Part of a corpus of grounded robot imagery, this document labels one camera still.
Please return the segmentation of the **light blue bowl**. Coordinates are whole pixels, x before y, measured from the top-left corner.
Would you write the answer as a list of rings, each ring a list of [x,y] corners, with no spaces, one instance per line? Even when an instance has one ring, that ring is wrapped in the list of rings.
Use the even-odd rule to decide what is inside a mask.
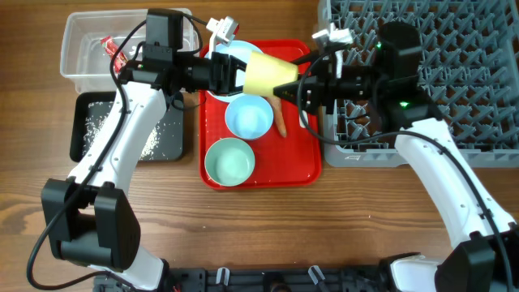
[[[243,140],[257,140],[271,129],[272,124],[272,107],[260,96],[238,97],[225,110],[225,125]]]

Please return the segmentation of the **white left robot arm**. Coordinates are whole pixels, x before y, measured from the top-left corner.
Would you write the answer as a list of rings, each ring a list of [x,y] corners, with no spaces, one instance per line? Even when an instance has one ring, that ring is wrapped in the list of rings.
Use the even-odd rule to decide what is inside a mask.
[[[85,157],[64,180],[50,179],[41,192],[46,227],[40,236],[53,256],[92,269],[131,291],[167,291],[169,265],[140,244],[139,222],[127,190],[148,135],[182,91],[236,94],[237,71],[249,62],[213,53],[201,58],[182,47],[189,15],[151,9],[143,57],[112,73],[114,105]]]

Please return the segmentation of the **mint green bowl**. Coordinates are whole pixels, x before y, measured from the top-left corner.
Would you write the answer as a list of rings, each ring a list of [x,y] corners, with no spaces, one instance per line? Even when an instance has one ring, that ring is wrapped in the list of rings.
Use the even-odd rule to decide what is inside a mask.
[[[255,154],[251,146],[241,139],[220,139],[206,152],[204,169],[215,183],[223,187],[235,187],[252,175]]]

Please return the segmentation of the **red snack wrapper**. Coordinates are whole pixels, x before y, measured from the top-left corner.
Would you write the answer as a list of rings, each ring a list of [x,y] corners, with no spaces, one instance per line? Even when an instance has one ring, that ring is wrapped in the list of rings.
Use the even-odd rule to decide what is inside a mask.
[[[101,39],[101,46],[110,58],[115,58],[114,61],[114,72],[119,74],[121,69],[127,64],[128,59],[126,55],[121,51],[119,54],[115,54],[119,49],[119,46],[115,44],[112,36],[107,36]]]

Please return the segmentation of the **white rice pile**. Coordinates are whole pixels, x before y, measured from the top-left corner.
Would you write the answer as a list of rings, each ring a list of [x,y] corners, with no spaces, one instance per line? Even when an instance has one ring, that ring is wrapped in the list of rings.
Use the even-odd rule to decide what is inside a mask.
[[[95,142],[95,139],[104,126],[105,120],[109,116],[113,102],[112,101],[95,101],[87,105],[87,113],[85,118],[83,134],[83,142],[81,153],[84,156],[90,149],[91,145]],[[140,155],[140,160],[148,159],[154,154],[155,149],[158,147],[157,129],[153,128],[151,134],[148,136],[146,144],[144,145],[143,151]]]

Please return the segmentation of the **yellow plastic cup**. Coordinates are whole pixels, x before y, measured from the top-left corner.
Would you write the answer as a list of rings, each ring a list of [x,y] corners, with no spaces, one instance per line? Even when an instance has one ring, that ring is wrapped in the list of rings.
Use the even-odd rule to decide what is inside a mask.
[[[242,91],[251,95],[273,97],[275,87],[294,82],[298,79],[298,73],[298,66],[293,63],[253,51],[245,70]]]

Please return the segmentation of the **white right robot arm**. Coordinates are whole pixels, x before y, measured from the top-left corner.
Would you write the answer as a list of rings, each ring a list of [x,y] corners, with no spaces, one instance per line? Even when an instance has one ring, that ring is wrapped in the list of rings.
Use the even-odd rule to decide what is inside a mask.
[[[422,46],[411,24],[392,21],[378,32],[375,61],[340,64],[351,42],[348,30],[319,32],[324,46],[302,57],[307,69],[272,88],[276,97],[312,114],[336,99],[367,101],[379,137],[418,175],[439,211],[452,246],[444,260],[420,253],[380,261],[381,291],[515,291],[518,288],[518,224],[490,195],[461,155],[436,103],[418,85]]]

